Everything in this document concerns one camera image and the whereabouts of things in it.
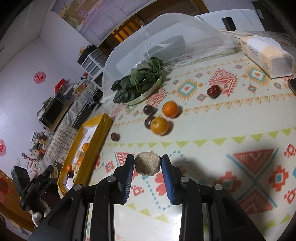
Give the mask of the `microwave oven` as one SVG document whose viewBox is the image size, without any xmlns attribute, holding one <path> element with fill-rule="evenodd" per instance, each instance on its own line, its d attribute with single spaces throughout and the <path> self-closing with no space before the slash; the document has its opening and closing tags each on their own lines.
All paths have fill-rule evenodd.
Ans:
<svg viewBox="0 0 296 241">
<path fill-rule="evenodd" d="M 41 111 L 38 117 L 39 123 L 49 131 L 55 132 L 73 102 L 72 97 L 68 98 L 60 93 L 56 94 L 46 105 L 45 110 Z"/>
</svg>

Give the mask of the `red date right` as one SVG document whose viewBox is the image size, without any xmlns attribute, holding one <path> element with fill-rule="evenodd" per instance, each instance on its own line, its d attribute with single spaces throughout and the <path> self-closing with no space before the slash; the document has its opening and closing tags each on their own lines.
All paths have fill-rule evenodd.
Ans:
<svg viewBox="0 0 296 241">
<path fill-rule="evenodd" d="M 222 90 L 218 85 L 212 85 L 208 90 L 207 94 L 210 98 L 215 99 L 221 94 Z"/>
</svg>

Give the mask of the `woven patterned chair cover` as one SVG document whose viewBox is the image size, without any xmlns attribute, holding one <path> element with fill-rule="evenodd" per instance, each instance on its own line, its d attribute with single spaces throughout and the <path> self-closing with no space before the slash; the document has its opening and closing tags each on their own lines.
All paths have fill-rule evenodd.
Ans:
<svg viewBox="0 0 296 241">
<path fill-rule="evenodd" d="M 72 126 L 67 123 L 61 123 L 53 135 L 46 154 L 55 161 L 63 164 L 77 133 L 78 130 Z"/>
</svg>

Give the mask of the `large wall painting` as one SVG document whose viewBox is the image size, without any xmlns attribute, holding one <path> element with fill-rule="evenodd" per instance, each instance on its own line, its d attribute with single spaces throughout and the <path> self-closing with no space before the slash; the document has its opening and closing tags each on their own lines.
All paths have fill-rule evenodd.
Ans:
<svg viewBox="0 0 296 241">
<path fill-rule="evenodd" d="M 118 26 L 154 1 L 56 1 L 58 14 L 91 44 L 100 45 Z"/>
</svg>

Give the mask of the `red paper wall decoration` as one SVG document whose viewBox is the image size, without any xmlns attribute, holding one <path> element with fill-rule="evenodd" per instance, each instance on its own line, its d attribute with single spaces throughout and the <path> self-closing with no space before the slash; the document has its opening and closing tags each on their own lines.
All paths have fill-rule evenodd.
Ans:
<svg viewBox="0 0 296 241">
<path fill-rule="evenodd" d="M 34 75 L 34 82 L 36 84 L 41 84 L 45 81 L 46 79 L 46 74 L 43 71 L 39 71 Z"/>
</svg>

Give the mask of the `tissue paper pack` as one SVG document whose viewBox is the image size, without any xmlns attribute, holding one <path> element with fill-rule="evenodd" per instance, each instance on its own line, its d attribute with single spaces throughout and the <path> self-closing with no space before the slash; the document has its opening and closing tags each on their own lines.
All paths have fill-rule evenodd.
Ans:
<svg viewBox="0 0 296 241">
<path fill-rule="evenodd" d="M 270 78 L 292 75 L 293 56 L 274 39 L 258 35 L 240 38 L 243 53 L 261 67 Z"/>
</svg>

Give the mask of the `dark plum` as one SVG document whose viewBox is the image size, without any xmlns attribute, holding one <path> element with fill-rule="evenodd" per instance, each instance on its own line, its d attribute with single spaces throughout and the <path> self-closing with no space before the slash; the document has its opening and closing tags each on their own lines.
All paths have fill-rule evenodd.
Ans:
<svg viewBox="0 0 296 241">
<path fill-rule="evenodd" d="M 151 105 L 146 105 L 146 106 L 143 108 L 143 112 L 144 112 L 144 114 L 146 114 L 146 115 L 153 115 L 153 114 L 154 114 L 154 107 L 151 106 Z"/>
<path fill-rule="evenodd" d="M 144 121 L 144 125 L 147 129 L 150 129 L 151 128 L 151 122 L 155 119 L 154 116 L 148 116 L 145 121 Z"/>
<path fill-rule="evenodd" d="M 72 179 L 73 177 L 74 177 L 74 171 L 73 170 L 71 170 L 71 171 L 69 171 L 69 172 L 67 172 L 67 177 L 69 178 L 69 179 Z"/>
</svg>

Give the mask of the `white plastic drawer tower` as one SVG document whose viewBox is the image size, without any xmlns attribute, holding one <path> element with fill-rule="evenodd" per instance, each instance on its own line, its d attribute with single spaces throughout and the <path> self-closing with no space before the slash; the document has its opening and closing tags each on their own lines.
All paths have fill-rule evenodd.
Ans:
<svg viewBox="0 0 296 241">
<path fill-rule="evenodd" d="M 88 74 L 90 80 L 102 90 L 103 71 L 107 61 L 107 56 L 97 46 L 88 45 L 82 49 L 78 63 Z"/>
</svg>

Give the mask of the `side counter with cloth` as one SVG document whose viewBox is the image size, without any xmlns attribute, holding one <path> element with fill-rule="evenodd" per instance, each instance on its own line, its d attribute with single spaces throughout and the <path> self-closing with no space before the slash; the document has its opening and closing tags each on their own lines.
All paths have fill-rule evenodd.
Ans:
<svg viewBox="0 0 296 241">
<path fill-rule="evenodd" d="M 90 83 L 82 93 L 71 105 L 69 111 L 64 116 L 62 123 L 66 123 L 76 130 L 79 130 L 81 125 L 89 118 L 90 114 L 94 111 L 99 104 L 103 92 Z"/>
</svg>

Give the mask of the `red date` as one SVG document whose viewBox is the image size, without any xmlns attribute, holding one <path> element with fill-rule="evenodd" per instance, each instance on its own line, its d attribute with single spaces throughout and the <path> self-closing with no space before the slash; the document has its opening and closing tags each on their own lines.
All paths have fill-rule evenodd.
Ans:
<svg viewBox="0 0 296 241">
<path fill-rule="evenodd" d="M 120 140 L 120 135 L 115 132 L 113 132 L 110 137 L 111 137 L 111 140 L 114 142 L 118 142 Z"/>
<path fill-rule="evenodd" d="M 207 94 L 210 98 L 215 99 L 221 94 L 222 90 L 218 85 L 212 85 L 208 90 Z"/>
</svg>

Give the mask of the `beige round cake chunk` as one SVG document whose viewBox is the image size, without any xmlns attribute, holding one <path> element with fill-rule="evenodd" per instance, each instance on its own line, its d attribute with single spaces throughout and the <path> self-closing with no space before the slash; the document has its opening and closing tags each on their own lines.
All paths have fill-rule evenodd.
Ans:
<svg viewBox="0 0 296 241">
<path fill-rule="evenodd" d="M 80 168 L 80 165 L 78 165 L 77 163 L 74 163 L 74 164 L 72 165 L 72 170 L 73 170 L 75 173 L 78 172 L 79 168 Z"/>
</svg>

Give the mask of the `white mesh food cover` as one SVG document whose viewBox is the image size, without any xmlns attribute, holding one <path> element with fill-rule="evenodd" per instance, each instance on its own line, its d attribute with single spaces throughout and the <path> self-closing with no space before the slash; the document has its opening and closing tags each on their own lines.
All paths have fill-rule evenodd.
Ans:
<svg viewBox="0 0 296 241">
<path fill-rule="evenodd" d="M 156 57 L 164 70 L 190 65 L 233 52 L 235 39 L 198 16 L 168 13 L 141 27 L 113 49 L 103 71 L 103 102 L 111 100 L 114 81 Z"/>
</svg>

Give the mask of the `yellow taped foam box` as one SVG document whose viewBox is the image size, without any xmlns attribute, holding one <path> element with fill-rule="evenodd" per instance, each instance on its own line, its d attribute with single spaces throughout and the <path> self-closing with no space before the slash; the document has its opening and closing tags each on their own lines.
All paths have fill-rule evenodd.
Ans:
<svg viewBox="0 0 296 241">
<path fill-rule="evenodd" d="M 88 185 L 95 163 L 112 124 L 112 118 L 105 113 L 101 113 L 81 125 L 65 158 L 58 178 L 57 185 L 62 196 L 65 196 L 75 184 Z M 88 147 L 83 151 L 78 172 L 74 174 L 73 179 L 68 179 L 67 166 L 72 166 L 76 162 L 79 158 L 77 152 L 82 150 L 82 146 L 85 143 L 88 144 Z"/>
</svg>

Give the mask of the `small orange mandarin far right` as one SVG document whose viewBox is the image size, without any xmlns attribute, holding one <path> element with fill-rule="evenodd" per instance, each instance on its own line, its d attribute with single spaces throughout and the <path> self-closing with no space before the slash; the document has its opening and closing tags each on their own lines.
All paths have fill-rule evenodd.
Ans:
<svg viewBox="0 0 296 241">
<path fill-rule="evenodd" d="M 77 164 L 78 164 L 78 165 L 81 165 L 82 160 L 83 160 L 83 157 L 80 157 L 80 158 L 77 160 Z"/>
</svg>

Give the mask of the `red date left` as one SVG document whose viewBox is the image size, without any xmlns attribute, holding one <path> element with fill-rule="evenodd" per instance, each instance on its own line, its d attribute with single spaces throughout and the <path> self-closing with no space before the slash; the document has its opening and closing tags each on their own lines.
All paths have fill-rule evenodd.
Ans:
<svg viewBox="0 0 296 241">
<path fill-rule="evenodd" d="M 115 132 L 113 132 L 110 137 L 111 137 L 111 140 L 114 142 L 118 142 L 120 140 L 120 135 Z"/>
</svg>

